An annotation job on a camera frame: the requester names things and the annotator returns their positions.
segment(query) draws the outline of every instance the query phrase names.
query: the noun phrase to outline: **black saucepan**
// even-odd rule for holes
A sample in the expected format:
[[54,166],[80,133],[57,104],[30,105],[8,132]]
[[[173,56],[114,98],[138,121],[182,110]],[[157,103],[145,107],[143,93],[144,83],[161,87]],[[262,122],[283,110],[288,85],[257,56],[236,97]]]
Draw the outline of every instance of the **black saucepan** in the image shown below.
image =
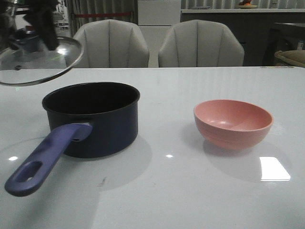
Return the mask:
[[42,185],[62,153],[95,158],[119,152],[138,134],[139,91],[127,84],[82,83],[44,97],[51,132],[11,175],[5,189],[27,196]]

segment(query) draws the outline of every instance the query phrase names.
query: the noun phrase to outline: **white chair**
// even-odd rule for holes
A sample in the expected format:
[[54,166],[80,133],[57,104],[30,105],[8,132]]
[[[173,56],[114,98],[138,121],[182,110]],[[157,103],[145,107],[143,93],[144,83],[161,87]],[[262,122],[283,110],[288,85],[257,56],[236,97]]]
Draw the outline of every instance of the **white chair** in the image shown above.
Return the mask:
[[84,46],[77,68],[148,67],[148,47],[136,24],[112,19],[90,22],[73,38]]
[[158,61],[159,67],[242,66],[244,49],[226,25],[192,20],[169,29]]

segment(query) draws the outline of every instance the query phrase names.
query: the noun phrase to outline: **table surface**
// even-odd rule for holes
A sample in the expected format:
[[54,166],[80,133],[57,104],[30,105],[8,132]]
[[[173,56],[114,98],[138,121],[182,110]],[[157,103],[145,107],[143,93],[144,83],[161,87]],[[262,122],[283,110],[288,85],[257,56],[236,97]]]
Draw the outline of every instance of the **table surface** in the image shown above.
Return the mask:
[[[139,89],[134,143],[104,158],[63,155],[37,192],[8,194],[5,181],[50,131],[43,97],[100,81]],[[0,86],[0,228],[305,228],[304,90],[296,67],[73,69],[40,85]],[[274,124],[250,149],[220,149],[194,123],[195,105],[211,99],[256,104]]]

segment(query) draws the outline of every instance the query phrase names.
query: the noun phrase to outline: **blue handle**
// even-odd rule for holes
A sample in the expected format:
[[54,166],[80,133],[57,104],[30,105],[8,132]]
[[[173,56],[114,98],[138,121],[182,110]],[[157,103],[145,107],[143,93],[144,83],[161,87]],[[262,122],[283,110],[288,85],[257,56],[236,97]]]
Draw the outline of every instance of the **blue handle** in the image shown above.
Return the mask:
[[42,185],[72,140],[89,136],[87,123],[61,125],[51,131],[5,183],[5,190],[17,197],[35,192]]

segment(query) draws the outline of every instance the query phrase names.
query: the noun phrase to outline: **bowl of fruit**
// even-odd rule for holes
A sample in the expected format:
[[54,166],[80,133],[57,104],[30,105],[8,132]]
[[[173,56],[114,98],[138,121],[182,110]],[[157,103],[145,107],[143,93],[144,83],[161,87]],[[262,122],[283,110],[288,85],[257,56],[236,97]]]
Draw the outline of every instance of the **bowl of fruit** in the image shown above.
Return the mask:
[[251,0],[243,0],[237,5],[237,8],[240,9],[254,9],[256,7],[256,5],[251,4]]

